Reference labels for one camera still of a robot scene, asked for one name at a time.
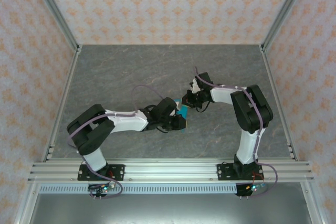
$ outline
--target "cable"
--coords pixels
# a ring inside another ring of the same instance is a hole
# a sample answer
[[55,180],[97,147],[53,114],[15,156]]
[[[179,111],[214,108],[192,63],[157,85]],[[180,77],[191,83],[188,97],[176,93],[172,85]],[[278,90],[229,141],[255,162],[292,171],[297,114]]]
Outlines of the cable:
[[156,127],[156,129],[157,129],[158,131],[160,131],[160,132],[164,133],[164,134],[167,134],[167,133],[168,133],[168,131],[163,131],[163,130],[162,130],[162,129],[160,129],[159,127]]
[[[110,181],[110,182],[114,182],[115,184],[117,184],[117,185],[120,187],[120,192],[118,192],[118,193],[116,193],[116,194],[109,195],[109,196],[105,196],[105,197],[103,197],[103,198],[101,198],[101,199],[110,199],[110,198],[119,196],[119,195],[123,192],[124,188],[123,188],[122,184],[121,184],[119,181],[117,181],[117,180],[115,180],[115,179],[113,179],[113,178],[105,177],[105,176],[103,176],[103,175],[101,175],[101,174],[95,172],[95,171],[91,168],[91,166],[88,164],[88,162],[86,162],[86,160],[85,160],[85,158],[84,158],[83,156],[82,156],[82,158],[84,159],[84,161],[85,161],[85,163],[86,163],[86,166],[89,168],[90,172],[92,172],[93,174],[95,174],[95,175],[98,176],[98,177],[104,178],[104,179],[106,179],[106,180],[108,180],[108,181]],[[95,196],[93,195],[93,193],[92,193],[92,190],[90,190],[90,196],[91,196],[92,198],[95,197]]]
[[264,164],[264,163],[259,163],[258,161],[257,161],[257,159],[256,159],[256,153],[257,153],[257,150],[258,150],[258,146],[259,146],[259,142],[260,142],[260,134],[261,134],[261,131],[263,130],[263,119],[262,119],[262,117],[261,117],[261,115],[260,115],[260,112],[259,112],[259,110],[258,110],[258,108],[257,108],[257,106],[256,106],[256,104],[255,104],[255,102],[253,101],[253,99],[252,99],[252,97],[250,96],[250,94],[245,90],[245,89],[243,89],[243,88],[241,88],[241,87],[238,87],[238,86],[228,86],[228,85],[214,85],[214,84],[212,84],[212,83],[209,83],[209,82],[207,82],[207,81],[205,81],[205,80],[203,80],[199,75],[198,75],[198,70],[197,70],[197,67],[195,67],[195,72],[196,72],[196,76],[198,77],[198,79],[201,81],[201,82],[203,82],[203,83],[205,83],[205,84],[207,84],[207,85],[209,85],[209,86],[211,86],[211,87],[216,87],[216,88],[228,88],[228,89],[234,89],[234,90],[241,90],[245,95],[246,95],[246,97],[248,98],[248,100],[250,101],[250,103],[252,104],[252,106],[253,106],[253,108],[255,109],[255,111],[256,111],[256,114],[257,114],[257,116],[258,116],[258,118],[259,118],[259,122],[260,122],[260,129],[258,130],[258,133],[257,133],[257,141],[256,141],[256,144],[255,144],[255,146],[254,146],[254,150],[253,150],[253,153],[252,153],[252,155],[253,155],[253,160],[254,160],[254,162],[257,164],[257,165],[261,165],[261,166],[268,166],[268,167],[270,167],[273,171],[274,171],[274,173],[275,173],[275,181],[274,181],[274,184],[267,190],[267,191],[265,191],[265,192],[263,192],[263,193],[261,193],[261,194],[258,194],[258,195],[252,195],[251,197],[257,197],[257,196],[260,196],[260,195],[265,195],[266,193],[268,193],[272,188],[274,188],[275,187],[275,185],[277,184],[277,182],[278,182],[278,172],[277,172],[277,170],[272,166],[272,165],[270,165],[270,164]]
[[[89,121],[85,122],[83,125],[79,126],[74,132],[72,132],[69,136],[69,138],[67,139],[67,143],[68,145],[70,145],[71,147],[76,148],[76,146],[73,144],[73,141],[72,141],[72,138],[78,133],[80,132],[82,129],[84,129],[87,125],[89,125],[90,123],[93,123],[94,121],[98,120],[98,119],[101,119],[101,118],[105,118],[105,117],[108,117],[108,116],[122,116],[122,117],[126,117],[126,118],[131,118],[131,117],[134,117],[138,111],[138,107],[135,103],[135,100],[134,100],[134,91],[136,88],[138,87],[146,87],[146,88],[149,88],[150,90],[154,91],[162,100],[164,99],[154,88],[152,87],[149,87],[147,85],[137,85],[133,88],[132,90],[132,93],[131,93],[131,96],[132,96],[132,102],[133,102],[133,105],[134,105],[134,108],[135,108],[135,112],[133,114],[130,114],[130,115],[125,115],[125,114],[117,114],[117,113],[106,113],[106,114],[103,114],[103,115],[99,115],[99,116],[96,116],[92,119],[90,119]],[[101,177],[103,179],[106,179],[110,182],[114,182],[115,184],[119,185],[120,186],[120,192],[116,193],[116,194],[113,194],[113,195],[110,195],[110,196],[105,196],[103,197],[103,199],[108,199],[108,198],[112,198],[112,197],[116,197],[118,195],[120,195],[122,192],[123,192],[123,186],[120,182],[118,182],[117,180],[113,179],[113,178],[109,178],[109,177],[105,177],[97,172],[95,172],[91,166],[88,164],[88,162],[85,160],[85,158],[83,156],[81,156],[83,158],[83,160],[85,161],[86,163],[86,166],[89,168],[89,170],[95,174],[96,176],[98,177]],[[94,198],[94,195],[92,193],[92,190],[90,191],[90,196]]]
[[196,108],[196,111],[199,112],[199,113],[203,113],[209,107],[209,104],[210,104],[210,101],[208,101],[208,104],[205,106],[204,110],[199,111],[198,108]]
[[131,92],[131,97],[132,97],[132,103],[134,105],[134,108],[135,108],[135,111],[138,111],[138,106],[134,100],[134,91],[135,89],[137,89],[138,87],[145,87],[145,88],[148,88],[150,90],[152,90],[155,94],[157,94],[162,100],[164,99],[162,95],[160,95],[160,93],[155,89],[155,88],[152,88],[150,86],[147,86],[147,85],[137,85],[135,86],[133,89],[132,89],[132,92]]

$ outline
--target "gray marble floor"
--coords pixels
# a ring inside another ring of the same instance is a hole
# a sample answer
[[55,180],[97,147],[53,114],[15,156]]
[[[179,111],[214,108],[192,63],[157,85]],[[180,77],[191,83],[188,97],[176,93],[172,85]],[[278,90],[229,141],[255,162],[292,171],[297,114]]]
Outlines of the gray marble floor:
[[[214,83],[257,84],[274,112],[259,147],[260,157],[289,157],[285,133],[257,45],[114,45],[83,46],[55,142],[53,157],[78,157],[67,145],[66,126],[100,103],[114,111],[132,111],[131,90],[146,84],[164,97],[181,98],[194,78],[194,66]],[[140,108],[157,104],[155,93],[139,88]],[[204,113],[188,109],[184,132],[118,132],[103,143],[106,158],[233,157],[240,128],[233,107],[210,104]]]

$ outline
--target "metal plate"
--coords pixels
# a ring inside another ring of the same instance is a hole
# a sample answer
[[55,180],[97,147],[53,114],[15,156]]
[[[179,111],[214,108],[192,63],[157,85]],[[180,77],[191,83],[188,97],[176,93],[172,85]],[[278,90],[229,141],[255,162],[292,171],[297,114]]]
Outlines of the metal plate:
[[[123,181],[124,179],[124,165],[112,165],[109,164],[107,167],[107,177],[111,177],[118,181]],[[80,165],[79,172],[78,172],[78,181],[97,181],[97,180],[104,180],[101,177],[93,174],[87,165]]]
[[[126,184],[123,194],[235,194],[236,184]],[[120,187],[115,187],[108,194],[115,194]],[[40,194],[88,194],[85,184],[44,184]]]
[[281,183],[262,197],[234,194],[39,194],[32,224],[311,224],[299,183]]
[[238,177],[238,174],[234,171],[233,168],[234,163],[228,163],[228,164],[218,164],[217,165],[217,176],[218,180],[263,180],[261,177],[256,176],[255,178],[252,175],[252,172],[255,172],[256,174],[260,174],[260,170],[263,170],[261,165],[255,166],[253,171],[251,173],[246,174],[242,178]]
[[[121,158],[107,159],[110,164],[125,165],[124,183],[217,183],[217,167],[222,163],[232,163],[232,159],[220,158]],[[260,159],[261,163],[271,164],[278,172],[279,182],[305,182],[313,179],[309,162],[296,162],[292,159]],[[78,167],[82,159],[52,159],[46,163],[34,163],[29,181],[37,183],[78,183]],[[274,171],[265,166],[265,182],[274,182]],[[252,182],[249,180],[222,181],[222,183]]]

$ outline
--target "aluminum rail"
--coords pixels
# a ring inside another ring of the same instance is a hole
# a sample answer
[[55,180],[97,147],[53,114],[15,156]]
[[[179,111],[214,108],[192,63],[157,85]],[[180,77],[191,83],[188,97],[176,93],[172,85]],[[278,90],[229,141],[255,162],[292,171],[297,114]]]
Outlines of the aluminum rail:
[[[229,159],[219,158],[118,158],[108,159],[109,164],[124,164],[123,183],[218,183],[217,164],[231,163]],[[291,159],[261,159],[261,163],[274,166],[279,182],[313,181],[313,173],[308,162]],[[52,159],[45,163],[34,163],[29,183],[88,183],[77,181],[81,159]],[[263,167],[265,182],[274,182],[275,173]],[[227,180],[220,183],[242,183],[251,180]]]

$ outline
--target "patterned wallpaper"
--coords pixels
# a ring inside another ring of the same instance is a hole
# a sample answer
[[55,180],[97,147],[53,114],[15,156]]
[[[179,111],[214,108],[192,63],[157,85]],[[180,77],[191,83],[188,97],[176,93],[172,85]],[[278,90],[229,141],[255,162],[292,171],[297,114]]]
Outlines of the patterned wallpaper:
[[40,161],[73,51],[43,0],[0,0],[0,223]]
[[334,223],[336,0],[297,0],[267,56],[299,156],[312,161]]
[[285,0],[56,0],[80,44],[259,44]]

